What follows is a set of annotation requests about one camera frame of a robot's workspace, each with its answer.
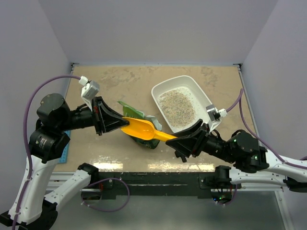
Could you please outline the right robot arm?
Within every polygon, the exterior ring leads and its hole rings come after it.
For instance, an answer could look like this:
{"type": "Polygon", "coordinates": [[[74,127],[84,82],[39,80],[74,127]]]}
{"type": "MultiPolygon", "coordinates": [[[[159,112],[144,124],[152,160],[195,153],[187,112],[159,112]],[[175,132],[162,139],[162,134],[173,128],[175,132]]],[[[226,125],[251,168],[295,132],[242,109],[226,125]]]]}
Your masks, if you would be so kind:
{"type": "Polygon", "coordinates": [[[217,166],[214,173],[201,178],[206,187],[222,189],[253,183],[274,184],[292,192],[307,191],[306,160],[277,157],[242,129],[225,141],[218,132],[210,132],[208,124],[200,119],[192,127],[175,133],[174,138],[165,143],[183,162],[190,156],[197,157],[205,152],[232,164],[231,167],[217,166]]]}

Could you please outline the green litter bag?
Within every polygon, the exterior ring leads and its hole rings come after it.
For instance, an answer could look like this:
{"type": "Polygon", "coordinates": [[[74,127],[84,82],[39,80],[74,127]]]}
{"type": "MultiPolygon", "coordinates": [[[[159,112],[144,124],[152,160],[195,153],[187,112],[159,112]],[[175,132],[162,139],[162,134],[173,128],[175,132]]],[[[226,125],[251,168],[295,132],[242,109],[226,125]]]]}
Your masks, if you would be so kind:
{"type": "Polygon", "coordinates": [[[146,115],[143,111],[135,109],[127,103],[118,100],[122,106],[123,117],[129,121],[128,126],[124,126],[121,130],[130,136],[136,143],[144,147],[155,149],[160,140],[153,139],[153,129],[162,130],[162,125],[155,116],[146,115]]]}

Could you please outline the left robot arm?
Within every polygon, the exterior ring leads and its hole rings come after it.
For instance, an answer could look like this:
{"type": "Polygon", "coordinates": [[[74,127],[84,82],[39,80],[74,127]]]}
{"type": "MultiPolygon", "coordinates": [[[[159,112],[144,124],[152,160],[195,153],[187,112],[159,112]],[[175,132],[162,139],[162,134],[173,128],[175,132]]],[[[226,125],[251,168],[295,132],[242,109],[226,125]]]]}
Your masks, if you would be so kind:
{"type": "Polygon", "coordinates": [[[42,99],[37,115],[35,131],[26,138],[27,161],[20,190],[11,209],[0,216],[1,223],[12,229],[50,229],[61,208],[77,192],[103,182],[96,167],[83,163],[70,179],[46,192],[53,170],[70,141],[68,131],[94,127],[102,135],[128,125],[102,97],[92,99],[90,107],[81,105],[71,110],[61,94],[49,94],[42,99]]]}

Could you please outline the black bag clip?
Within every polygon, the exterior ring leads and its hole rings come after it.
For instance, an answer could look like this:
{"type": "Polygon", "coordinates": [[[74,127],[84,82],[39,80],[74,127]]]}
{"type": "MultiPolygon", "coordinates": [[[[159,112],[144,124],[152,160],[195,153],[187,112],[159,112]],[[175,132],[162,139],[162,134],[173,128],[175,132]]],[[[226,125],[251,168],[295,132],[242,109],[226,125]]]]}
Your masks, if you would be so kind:
{"type": "Polygon", "coordinates": [[[182,152],[176,150],[176,151],[175,151],[175,156],[176,156],[177,158],[181,158],[182,162],[187,162],[187,157],[186,157],[186,155],[183,154],[182,152]]]}

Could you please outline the yellow plastic scoop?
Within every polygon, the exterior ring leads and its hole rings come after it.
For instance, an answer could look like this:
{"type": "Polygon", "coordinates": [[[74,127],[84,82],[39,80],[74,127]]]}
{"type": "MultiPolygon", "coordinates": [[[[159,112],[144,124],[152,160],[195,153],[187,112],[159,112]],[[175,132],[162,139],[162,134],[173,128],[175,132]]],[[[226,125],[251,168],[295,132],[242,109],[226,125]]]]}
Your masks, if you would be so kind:
{"type": "Polygon", "coordinates": [[[143,140],[157,139],[160,141],[168,141],[177,138],[168,133],[157,130],[153,123],[147,120],[141,120],[131,117],[123,117],[129,121],[127,126],[121,127],[121,131],[132,137],[140,138],[143,140]]]}

